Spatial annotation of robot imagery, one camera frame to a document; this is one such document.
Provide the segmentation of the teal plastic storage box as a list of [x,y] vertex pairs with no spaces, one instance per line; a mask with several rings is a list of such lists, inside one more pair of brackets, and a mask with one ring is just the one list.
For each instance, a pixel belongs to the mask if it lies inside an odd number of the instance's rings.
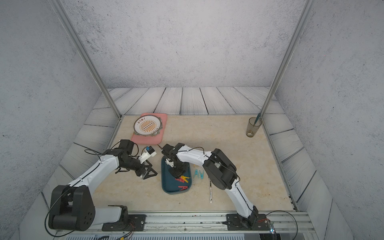
[[162,157],[161,161],[161,179],[162,189],[169,195],[181,194],[187,192],[192,186],[192,175],[190,165],[187,167],[187,171],[183,173],[180,178],[174,178],[169,169],[171,167],[166,162],[166,157]]

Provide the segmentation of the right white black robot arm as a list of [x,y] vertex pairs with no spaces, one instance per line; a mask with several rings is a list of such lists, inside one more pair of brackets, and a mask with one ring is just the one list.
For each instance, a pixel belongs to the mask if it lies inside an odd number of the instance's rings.
[[202,147],[191,148],[178,143],[175,146],[164,145],[162,154],[171,167],[170,174],[177,179],[184,175],[189,164],[203,167],[211,183],[227,193],[243,225],[250,228],[257,222],[259,211],[247,198],[236,166],[223,151],[215,149],[206,152]]

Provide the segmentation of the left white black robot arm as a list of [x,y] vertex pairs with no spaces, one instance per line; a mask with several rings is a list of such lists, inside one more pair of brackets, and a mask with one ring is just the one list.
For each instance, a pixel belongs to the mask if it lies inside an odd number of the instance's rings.
[[97,208],[93,195],[97,187],[112,173],[134,172],[142,180],[155,177],[149,158],[156,155],[153,147],[132,155],[136,143],[121,140],[112,149],[96,153],[97,162],[77,179],[67,185],[58,185],[52,191],[51,206],[45,217],[46,232],[64,230],[69,235],[86,231],[91,226],[102,225],[106,232],[125,232],[123,239],[135,231],[142,231],[146,215],[130,215],[122,205]]

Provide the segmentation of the red clothespin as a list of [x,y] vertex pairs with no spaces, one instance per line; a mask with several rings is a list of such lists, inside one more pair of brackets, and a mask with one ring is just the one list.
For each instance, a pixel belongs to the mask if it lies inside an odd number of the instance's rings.
[[178,179],[175,179],[175,180],[178,181],[178,182],[181,182],[181,183],[185,182],[184,179],[182,179],[182,178],[178,178]]
[[179,191],[185,191],[187,190],[189,187],[188,186],[178,186],[179,188]]

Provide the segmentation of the pink plastic tray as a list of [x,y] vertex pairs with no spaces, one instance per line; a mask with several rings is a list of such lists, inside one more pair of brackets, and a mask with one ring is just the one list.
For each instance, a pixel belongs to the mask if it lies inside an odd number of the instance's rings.
[[131,141],[138,145],[158,145],[161,143],[168,120],[167,114],[145,113],[134,123]]

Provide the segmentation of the round patterned plate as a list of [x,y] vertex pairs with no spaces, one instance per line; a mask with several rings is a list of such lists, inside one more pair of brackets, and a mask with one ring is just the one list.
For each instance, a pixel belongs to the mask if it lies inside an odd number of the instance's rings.
[[134,123],[134,134],[139,136],[156,136],[162,129],[162,120],[154,115],[139,117]]

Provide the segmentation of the silver fork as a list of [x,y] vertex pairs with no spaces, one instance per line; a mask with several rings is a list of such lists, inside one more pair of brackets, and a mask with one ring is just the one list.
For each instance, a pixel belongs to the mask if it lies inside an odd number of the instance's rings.
[[213,188],[212,188],[212,181],[210,180],[210,188],[209,188],[209,201],[212,204],[213,203]]

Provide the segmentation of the olive glass cup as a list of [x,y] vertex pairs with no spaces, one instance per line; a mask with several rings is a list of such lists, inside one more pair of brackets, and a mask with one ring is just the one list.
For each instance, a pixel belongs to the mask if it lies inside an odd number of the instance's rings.
[[247,130],[246,130],[246,136],[249,138],[252,138],[255,136],[257,131],[259,130],[260,126],[262,125],[261,119],[258,120],[257,124],[254,126],[254,121],[256,117],[249,118]]

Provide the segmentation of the teal pen in cup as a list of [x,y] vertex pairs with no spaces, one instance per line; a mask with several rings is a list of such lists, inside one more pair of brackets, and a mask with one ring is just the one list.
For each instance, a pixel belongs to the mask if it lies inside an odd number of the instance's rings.
[[260,117],[261,117],[261,113],[258,113],[257,117],[255,118],[254,124],[253,124],[254,126],[257,124]]

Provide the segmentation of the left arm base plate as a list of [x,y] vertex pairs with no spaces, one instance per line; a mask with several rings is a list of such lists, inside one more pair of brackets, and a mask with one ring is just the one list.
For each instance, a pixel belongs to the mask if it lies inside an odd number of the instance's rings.
[[123,215],[115,223],[106,223],[102,226],[103,232],[142,232],[145,227],[146,215]]

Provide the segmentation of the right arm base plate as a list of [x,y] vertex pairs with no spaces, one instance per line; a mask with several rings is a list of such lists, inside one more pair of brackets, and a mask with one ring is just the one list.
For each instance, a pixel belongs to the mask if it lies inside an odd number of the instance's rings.
[[227,214],[226,221],[222,224],[229,231],[270,231],[270,225],[265,214],[251,215],[248,218],[239,214]]

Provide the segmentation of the aluminium mounting rail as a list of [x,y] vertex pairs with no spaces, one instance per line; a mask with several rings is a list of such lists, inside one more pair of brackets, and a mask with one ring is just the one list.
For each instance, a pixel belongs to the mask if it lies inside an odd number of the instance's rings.
[[[229,231],[222,224],[227,214],[233,212],[133,212],[146,215],[142,232],[134,232],[125,240],[135,239],[262,239],[262,240],[316,240],[318,236],[306,212],[262,212],[267,216],[270,231]],[[120,240],[125,232],[103,232],[102,225],[91,226],[86,231],[69,235],[58,230],[57,239]]]

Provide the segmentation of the left aluminium frame post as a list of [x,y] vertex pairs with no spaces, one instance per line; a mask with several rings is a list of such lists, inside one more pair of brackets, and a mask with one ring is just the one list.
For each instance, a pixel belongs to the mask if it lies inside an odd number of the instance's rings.
[[91,73],[94,81],[96,82],[97,86],[99,87],[100,91],[102,92],[103,96],[105,97],[107,103],[112,108],[114,114],[117,116],[117,118],[120,120],[122,118],[121,112],[118,110],[115,101],[111,97],[111,94],[106,88],[106,85],[104,84],[100,74],[98,73],[93,61],[91,60],[84,44],[82,43],[78,33],[76,32],[73,24],[71,23],[70,18],[68,17],[61,1],[59,0],[50,0],[49,1],[53,10],[55,11],[59,21],[61,22],[62,26],[64,27],[66,33],[70,37],[72,43],[75,45],[81,59],[83,60],[84,64],[86,65],[87,69]]

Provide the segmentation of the aluminium frame post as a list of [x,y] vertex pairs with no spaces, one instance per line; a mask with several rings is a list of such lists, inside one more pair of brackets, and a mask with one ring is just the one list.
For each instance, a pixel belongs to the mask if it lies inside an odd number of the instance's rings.
[[304,9],[301,13],[301,16],[299,18],[299,21],[295,27],[295,30],[293,32],[293,35],[290,39],[289,45],[287,47],[287,50],[284,54],[283,60],[278,68],[278,71],[275,75],[275,78],[271,84],[270,90],[268,92],[267,98],[264,102],[264,105],[262,107],[260,118],[263,118],[263,116],[267,113],[268,107],[273,99],[274,94],[276,93],[279,84],[283,78],[284,72],[289,64],[289,61],[295,51],[296,45],[298,44],[300,37],[304,31],[305,25],[310,17],[311,11],[314,8],[316,1],[315,0],[307,0]]
[[83,60],[84,64],[86,65],[87,69],[91,73],[94,81],[96,82],[97,86],[99,87],[100,91],[102,92],[103,96],[105,97],[107,103],[112,108],[114,114],[117,116],[117,118],[120,120],[122,118],[121,112],[118,110],[115,101],[111,97],[111,94],[106,88],[106,85],[104,84],[100,74],[98,73],[93,61],[91,60],[84,44],[82,43],[78,33],[76,32],[73,24],[71,23],[70,18],[68,17],[61,1],[59,0],[50,0],[49,1],[53,10],[55,11],[59,21],[61,22],[62,26],[64,27],[66,33],[70,37],[72,43],[75,45],[81,59]]

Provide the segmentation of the right aluminium frame post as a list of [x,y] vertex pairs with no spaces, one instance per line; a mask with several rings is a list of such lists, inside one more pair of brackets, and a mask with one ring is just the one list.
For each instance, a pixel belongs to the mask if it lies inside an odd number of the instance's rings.
[[275,78],[271,84],[270,90],[268,92],[267,98],[264,102],[264,105],[262,107],[260,118],[263,118],[263,116],[267,113],[268,107],[273,99],[274,94],[276,93],[279,84],[283,78],[284,72],[289,64],[289,61],[295,51],[296,45],[298,44],[300,37],[304,31],[305,25],[310,17],[311,11],[314,8],[316,1],[315,0],[307,0],[304,9],[301,13],[301,16],[299,18],[299,21],[295,27],[295,30],[293,32],[293,35],[290,39],[289,45],[287,47],[287,50],[284,54],[283,60],[278,68],[278,71],[275,75]]

